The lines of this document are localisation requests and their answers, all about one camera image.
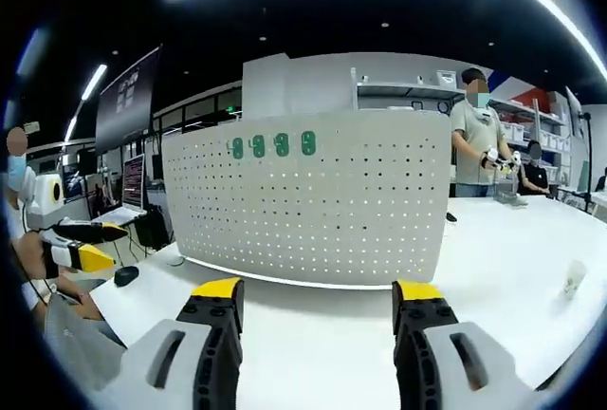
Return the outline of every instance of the white pegboard partition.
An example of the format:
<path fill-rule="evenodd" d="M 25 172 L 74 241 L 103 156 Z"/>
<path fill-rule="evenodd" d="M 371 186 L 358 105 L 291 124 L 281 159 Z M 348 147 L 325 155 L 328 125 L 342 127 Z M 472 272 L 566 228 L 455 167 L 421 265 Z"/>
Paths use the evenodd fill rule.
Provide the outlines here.
<path fill-rule="evenodd" d="M 239 121 L 167 137 L 162 156 L 184 255 L 308 284 L 432 280 L 450 184 L 444 115 Z"/>

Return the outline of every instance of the keyboard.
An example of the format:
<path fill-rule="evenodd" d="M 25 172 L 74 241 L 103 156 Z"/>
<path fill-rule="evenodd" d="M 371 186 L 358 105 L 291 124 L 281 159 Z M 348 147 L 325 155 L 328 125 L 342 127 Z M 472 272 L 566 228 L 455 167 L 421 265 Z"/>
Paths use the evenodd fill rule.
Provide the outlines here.
<path fill-rule="evenodd" d="M 138 217 L 144 216 L 145 214 L 145 212 L 140 213 L 120 206 L 114 211 L 110 211 L 109 213 L 105 213 L 94 218 L 93 222 L 113 223 L 115 225 L 122 226 L 132 222 Z"/>

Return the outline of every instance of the white cup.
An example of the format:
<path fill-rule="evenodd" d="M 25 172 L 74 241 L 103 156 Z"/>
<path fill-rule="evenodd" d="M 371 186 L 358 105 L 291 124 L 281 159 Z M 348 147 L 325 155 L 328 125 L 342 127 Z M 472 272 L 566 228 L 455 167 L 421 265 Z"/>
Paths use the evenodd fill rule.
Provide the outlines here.
<path fill-rule="evenodd" d="M 569 265 L 569 269 L 567 270 L 567 277 L 565 279 L 565 286 L 563 292 L 565 296 L 568 298 L 573 298 L 579 286 L 581 285 L 581 281 L 584 280 L 586 276 L 586 265 L 584 265 L 579 260 L 573 260 Z"/>

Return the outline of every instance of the computer mouse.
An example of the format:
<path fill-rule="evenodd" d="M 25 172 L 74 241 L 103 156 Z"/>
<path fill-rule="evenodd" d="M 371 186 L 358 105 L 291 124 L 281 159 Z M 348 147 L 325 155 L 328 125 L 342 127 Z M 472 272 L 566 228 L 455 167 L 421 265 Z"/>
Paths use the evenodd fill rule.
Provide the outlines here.
<path fill-rule="evenodd" d="M 114 274 L 114 283 L 117 287 L 124 287 L 129 285 L 139 275 L 139 268 L 135 266 L 125 266 L 124 268 L 120 268 Z"/>

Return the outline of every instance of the white table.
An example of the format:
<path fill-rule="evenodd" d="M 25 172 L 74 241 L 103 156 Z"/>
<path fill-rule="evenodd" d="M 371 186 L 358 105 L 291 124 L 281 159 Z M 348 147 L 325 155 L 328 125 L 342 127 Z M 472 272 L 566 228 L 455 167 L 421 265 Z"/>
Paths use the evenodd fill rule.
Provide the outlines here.
<path fill-rule="evenodd" d="M 535 388 L 602 311 L 607 226 L 543 196 L 528 201 L 517 210 L 491 199 L 450 199 L 458 222 L 446 226 L 433 283 L 461 322 L 476 323 L 514 356 L 518 375 Z M 109 282 L 93 292 L 127 345 L 174 318 L 194 287 L 226 275 L 191 262 L 162 264 L 177 253 L 173 244 L 139 264 L 129 286 Z M 574 258 L 588 274 L 565 304 L 558 295 Z M 398 408 L 389 291 L 246 280 L 239 408 Z"/>

